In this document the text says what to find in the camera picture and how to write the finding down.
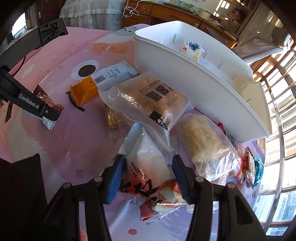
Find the metal screw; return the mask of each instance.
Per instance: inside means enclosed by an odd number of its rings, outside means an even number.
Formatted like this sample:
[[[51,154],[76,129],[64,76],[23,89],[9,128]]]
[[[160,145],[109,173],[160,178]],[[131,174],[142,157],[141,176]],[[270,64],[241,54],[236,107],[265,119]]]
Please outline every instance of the metal screw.
[[[64,189],[68,189],[70,186],[71,186],[71,183],[64,183],[64,184],[62,185],[62,187],[63,187]]]
[[[228,183],[227,186],[228,186],[229,188],[235,188],[235,185],[234,185],[233,183]]]
[[[95,178],[94,178],[94,181],[96,182],[96,183],[99,183],[99,182],[101,182],[103,180],[103,178],[101,177],[101,176],[96,176]]]
[[[195,180],[196,180],[197,182],[199,182],[199,183],[202,183],[202,182],[204,181],[204,178],[201,177],[201,176],[198,176],[198,177],[195,178]]]

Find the cartoon tablecloth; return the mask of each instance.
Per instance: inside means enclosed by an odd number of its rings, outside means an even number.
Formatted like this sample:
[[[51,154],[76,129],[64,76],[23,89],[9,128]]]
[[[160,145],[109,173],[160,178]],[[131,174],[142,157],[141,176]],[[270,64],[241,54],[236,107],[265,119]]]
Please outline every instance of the cartoon tablecloth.
[[[64,182],[76,185],[86,183],[97,176],[117,154],[127,134],[127,131],[121,133],[121,138],[117,139],[109,137],[104,103],[99,96],[85,103],[85,112],[81,112],[71,105],[65,93],[69,91],[70,85],[73,86],[85,77],[124,59],[134,65],[133,33],[144,27],[147,25],[138,24],[95,40],[58,64],[41,81],[40,86],[54,103],[65,105],[51,132],[37,118],[21,111],[18,111],[13,119],[7,133],[12,159],[18,161],[36,153],[40,154],[48,202]],[[178,143],[176,138],[176,135],[171,133],[173,145]],[[264,140],[243,145],[244,148],[247,146],[254,156],[261,157],[264,161]],[[168,163],[171,161],[170,157],[166,159]],[[237,182],[234,178],[228,178],[227,181]],[[237,183],[237,186],[253,206],[259,186],[254,190],[247,187],[246,182]],[[141,201],[136,197],[118,193],[112,204],[105,206],[113,241],[185,240],[192,216],[185,206],[148,226],[140,221],[140,204]],[[215,238],[217,233],[217,213],[218,210],[213,214],[212,238]],[[83,215],[80,221],[80,227],[86,231]]]

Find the wooden desk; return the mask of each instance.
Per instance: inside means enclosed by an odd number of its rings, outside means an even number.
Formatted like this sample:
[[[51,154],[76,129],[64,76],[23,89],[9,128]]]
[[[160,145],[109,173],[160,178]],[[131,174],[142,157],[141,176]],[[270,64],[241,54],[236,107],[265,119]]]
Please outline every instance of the wooden desk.
[[[129,0],[128,6],[136,8],[137,3],[137,0]],[[140,16],[133,14],[131,17],[124,17],[124,27],[129,27],[139,23],[155,25],[158,23],[179,20],[192,26],[198,26],[201,31],[207,34],[209,34],[207,31],[207,27],[212,29],[220,37],[227,40],[228,48],[233,48],[237,43],[237,40],[235,38],[227,35],[223,29],[219,28],[210,21],[204,20],[189,11],[185,11],[171,5],[154,2],[139,2],[136,10]],[[125,11],[125,15],[130,15],[128,10]]]

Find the blue gripper pad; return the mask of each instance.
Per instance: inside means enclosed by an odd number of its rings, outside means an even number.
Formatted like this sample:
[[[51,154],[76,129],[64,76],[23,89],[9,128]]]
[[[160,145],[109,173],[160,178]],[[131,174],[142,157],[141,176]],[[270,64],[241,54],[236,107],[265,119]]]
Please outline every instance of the blue gripper pad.
[[[116,197],[125,165],[126,157],[117,155],[114,164],[104,170],[102,174],[105,185],[104,194],[106,195],[104,204],[110,204]]]
[[[196,177],[194,171],[190,167],[186,167],[179,155],[173,157],[173,172],[176,176],[182,198],[191,204],[190,193],[194,190],[194,179]]]

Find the orange bow print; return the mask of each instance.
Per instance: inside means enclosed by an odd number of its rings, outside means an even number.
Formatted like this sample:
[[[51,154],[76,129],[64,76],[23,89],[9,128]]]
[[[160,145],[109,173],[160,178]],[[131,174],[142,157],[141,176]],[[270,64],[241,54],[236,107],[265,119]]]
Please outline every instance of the orange bow print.
[[[101,53],[105,50],[108,50],[112,53],[125,53],[127,51],[127,46],[125,45],[110,45],[105,43],[96,43],[94,44],[91,52],[92,53]]]

